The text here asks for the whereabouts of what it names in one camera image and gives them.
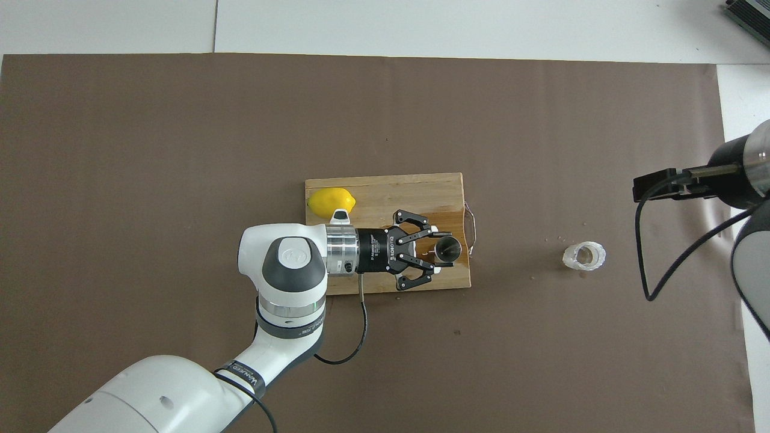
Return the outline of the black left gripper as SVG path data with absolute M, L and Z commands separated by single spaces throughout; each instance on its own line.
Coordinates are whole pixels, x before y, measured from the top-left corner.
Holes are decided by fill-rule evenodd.
M 415 227 L 416 232 L 407 233 L 400 228 L 402 224 Z M 432 282 L 439 266 L 415 257 L 413 242 L 422 238 L 447 238 L 453 233 L 440 231 L 426 216 L 404 209 L 394 213 L 394 225 L 388 229 L 356 230 L 359 247 L 356 272 L 391 273 L 395 275 L 399 292 Z

